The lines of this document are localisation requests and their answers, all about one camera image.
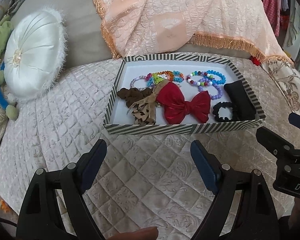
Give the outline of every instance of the floral fabric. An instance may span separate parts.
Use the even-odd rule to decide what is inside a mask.
[[[281,61],[263,63],[261,66],[280,89],[291,111],[300,115],[300,73]]]

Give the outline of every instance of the blue beaded bracelet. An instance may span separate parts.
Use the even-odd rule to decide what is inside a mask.
[[[185,80],[183,78],[183,74],[180,71],[175,71],[174,70],[173,75],[174,75],[173,81],[175,81],[175,82],[181,83],[183,80]]]
[[[208,70],[207,74],[213,74],[221,78],[221,80],[216,81],[217,85],[223,85],[226,83],[226,77],[222,75],[221,73],[214,71],[214,70]]]

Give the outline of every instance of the brown scrunchie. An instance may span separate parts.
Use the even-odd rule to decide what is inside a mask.
[[[130,107],[133,103],[146,98],[151,95],[152,89],[146,88],[145,90],[139,91],[137,88],[121,88],[117,95],[119,98],[126,100],[127,107]]]

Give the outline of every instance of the red object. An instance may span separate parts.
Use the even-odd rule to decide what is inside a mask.
[[[199,123],[209,119],[211,99],[208,91],[200,92],[188,102],[180,88],[169,82],[160,90],[156,101],[164,106],[164,117],[169,124],[180,124],[187,114],[194,115]]]
[[[283,30],[288,30],[290,16],[289,15],[280,15],[280,25]]]
[[[257,60],[257,59],[256,59],[255,57],[253,57],[253,56],[250,57],[250,60],[252,61],[252,63],[253,63],[254,65],[257,65],[257,66],[260,66],[260,65],[261,65],[260,61]]]

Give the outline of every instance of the cushion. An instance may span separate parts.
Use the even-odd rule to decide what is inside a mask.
[[[12,32],[4,56],[4,79],[18,98],[27,101],[47,91],[65,58],[65,28],[53,9],[29,14]]]
[[[112,58],[100,33],[101,19],[92,0],[25,0],[12,18],[16,26],[42,6],[62,11],[67,29],[67,56],[64,67],[73,67]]]

